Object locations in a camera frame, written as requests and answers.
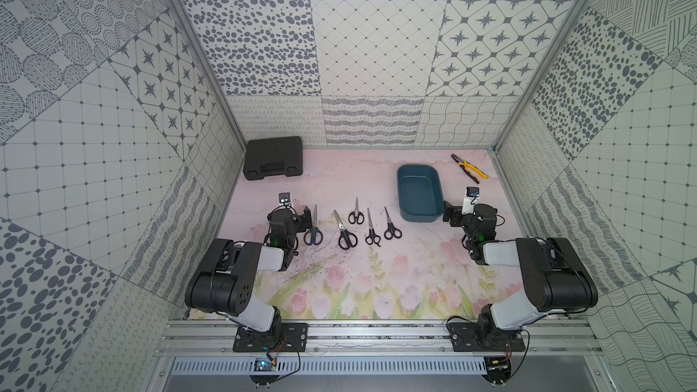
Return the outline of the large blue-black handled scissors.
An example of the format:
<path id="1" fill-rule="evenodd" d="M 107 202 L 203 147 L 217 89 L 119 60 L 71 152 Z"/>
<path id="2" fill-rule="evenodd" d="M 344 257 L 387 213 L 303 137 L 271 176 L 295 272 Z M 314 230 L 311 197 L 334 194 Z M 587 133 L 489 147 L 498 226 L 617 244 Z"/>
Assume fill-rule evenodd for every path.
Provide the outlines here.
<path id="1" fill-rule="evenodd" d="M 310 223 L 303 237 L 303 241 L 308 246 L 320 245 L 324 239 L 323 233 L 319 229 L 317 212 L 317 206 L 314 206 L 312 211 L 309 208 L 304 210 L 304 215 Z"/>

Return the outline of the small black scissors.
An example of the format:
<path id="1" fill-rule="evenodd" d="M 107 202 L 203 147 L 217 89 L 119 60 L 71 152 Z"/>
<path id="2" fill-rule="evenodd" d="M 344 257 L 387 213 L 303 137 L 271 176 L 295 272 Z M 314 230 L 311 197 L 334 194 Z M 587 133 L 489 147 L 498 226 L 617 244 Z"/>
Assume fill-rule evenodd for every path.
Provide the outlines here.
<path id="1" fill-rule="evenodd" d="M 361 225 L 365 222 L 365 215 L 359 208 L 359 198 L 355 199 L 354 210 L 348 215 L 348 222 L 357 225 Z"/>

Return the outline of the slim black scissors with hook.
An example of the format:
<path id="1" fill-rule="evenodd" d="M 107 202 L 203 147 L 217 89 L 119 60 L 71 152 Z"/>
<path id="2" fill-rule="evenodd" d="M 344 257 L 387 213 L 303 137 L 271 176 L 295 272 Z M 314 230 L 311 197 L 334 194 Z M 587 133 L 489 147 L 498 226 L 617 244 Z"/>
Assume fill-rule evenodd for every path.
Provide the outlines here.
<path id="1" fill-rule="evenodd" d="M 368 217 L 368 235 L 365 237 L 365 242 L 368 245 L 377 245 L 379 247 L 381 237 L 379 235 L 377 235 L 377 233 L 375 232 L 370 209 L 367 210 L 367 217 Z"/>

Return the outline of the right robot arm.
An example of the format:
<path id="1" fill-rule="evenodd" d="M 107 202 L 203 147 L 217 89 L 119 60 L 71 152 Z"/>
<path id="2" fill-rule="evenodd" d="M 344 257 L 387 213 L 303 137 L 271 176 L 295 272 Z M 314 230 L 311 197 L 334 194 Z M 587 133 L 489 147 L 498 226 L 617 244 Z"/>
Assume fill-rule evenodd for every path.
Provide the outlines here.
<path id="1" fill-rule="evenodd" d="M 521 272 L 521 290 L 479 313 L 481 339 L 518 332 L 550 314 L 583 313 L 597 304 L 597 286 L 568 239 L 499 241 L 497 220 L 497 209 L 487 204 L 444 203 L 443 221 L 463 229 L 470 259 L 480 266 L 514 267 Z"/>

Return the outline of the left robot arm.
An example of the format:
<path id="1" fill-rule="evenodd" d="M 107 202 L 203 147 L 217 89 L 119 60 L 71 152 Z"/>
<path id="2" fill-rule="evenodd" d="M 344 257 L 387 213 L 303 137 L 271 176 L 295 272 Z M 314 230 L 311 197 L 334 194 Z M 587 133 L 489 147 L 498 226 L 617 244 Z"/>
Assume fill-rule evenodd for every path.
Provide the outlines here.
<path id="1" fill-rule="evenodd" d="M 298 234 L 312 223 L 312 214 L 281 207 L 268 215 L 270 232 L 262 243 L 215 239 L 184 294 L 187 307 L 216 313 L 252 334 L 277 339 L 281 314 L 253 294 L 257 273 L 285 271 L 298 255 Z"/>

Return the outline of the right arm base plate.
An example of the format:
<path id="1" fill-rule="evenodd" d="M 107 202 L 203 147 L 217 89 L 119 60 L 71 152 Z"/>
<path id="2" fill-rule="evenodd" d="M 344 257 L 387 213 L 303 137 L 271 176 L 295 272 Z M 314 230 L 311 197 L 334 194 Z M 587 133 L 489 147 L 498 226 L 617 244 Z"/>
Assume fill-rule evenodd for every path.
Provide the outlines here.
<path id="1" fill-rule="evenodd" d="M 448 321 L 446 330 L 455 352 L 524 352 L 525 340 L 520 331 L 499 330 L 481 331 L 475 323 L 456 320 Z"/>

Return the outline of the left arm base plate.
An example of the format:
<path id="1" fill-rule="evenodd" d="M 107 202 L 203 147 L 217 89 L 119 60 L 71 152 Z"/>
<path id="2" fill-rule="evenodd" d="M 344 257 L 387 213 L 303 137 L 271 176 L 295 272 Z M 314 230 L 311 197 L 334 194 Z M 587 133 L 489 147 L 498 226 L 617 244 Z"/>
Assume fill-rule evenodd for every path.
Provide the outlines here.
<path id="1" fill-rule="evenodd" d="M 302 322 L 282 322 L 273 325 L 267 332 L 251 328 L 238 328 L 233 351 L 252 352 L 304 352 L 307 345 L 309 325 Z"/>

